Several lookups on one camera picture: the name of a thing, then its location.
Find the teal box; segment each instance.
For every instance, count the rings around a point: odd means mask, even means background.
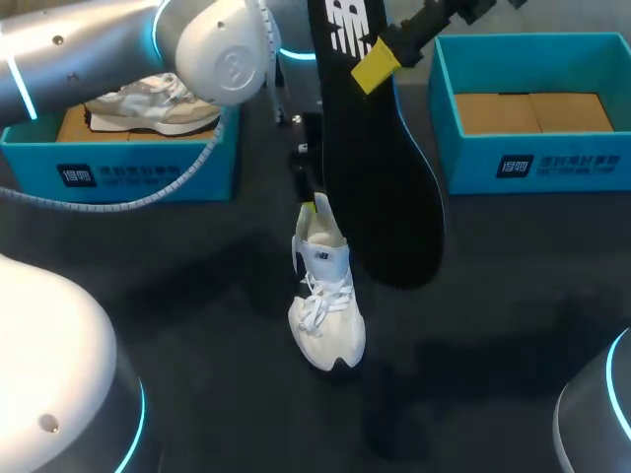
[[[161,140],[56,143],[65,113],[7,128],[0,148],[23,192],[79,203],[128,202],[177,179],[206,141]],[[205,164],[165,202],[226,201],[232,197],[240,111],[224,109],[225,131]]]
[[[465,135],[457,94],[596,93],[615,132]],[[429,104],[452,194],[631,189],[631,51],[620,34],[444,35]]]

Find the box logo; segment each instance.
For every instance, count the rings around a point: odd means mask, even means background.
[[[496,177],[526,177],[533,160],[533,155],[506,155],[500,162]]]
[[[97,187],[88,165],[57,165],[57,171],[66,187]]]

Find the shoe insole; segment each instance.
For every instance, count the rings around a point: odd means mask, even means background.
[[[386,27],[384,1],[308,1],[322,98],[324,186],[337,225],[375,279],[398,288],[423,286],[436,275],[444,249],[438,181],[402,121],[393,79],[366,96],[351,76],[361,43],[374,44]],[[364,35],[357,34],[362,2],[370,32]],[[344,28],[329,22],[329,3],[346,10],[331,17],[346,19]]]

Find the shoelace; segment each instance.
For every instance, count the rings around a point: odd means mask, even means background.
[[[168,92],[169,100],[193,100],[195,95],[177,78],[175,74],[167,73],[145,79],[151,87],[151,92]]]
[[[351,302],[353,286],[350,283],[350,271],[339,283],[324,283],[307,273],[303,283],[309,286],[312,294],[305,300],[301,312],[299,328],[314,336],[319,336],[317,329],[330,312],[344,310]]]

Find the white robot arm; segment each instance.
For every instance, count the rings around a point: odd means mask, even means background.
[[[241,103],[273,75],[277,36],[262,0],[96,0],[10,18],[0,23],[0,126],[161,72],[205,101]]]

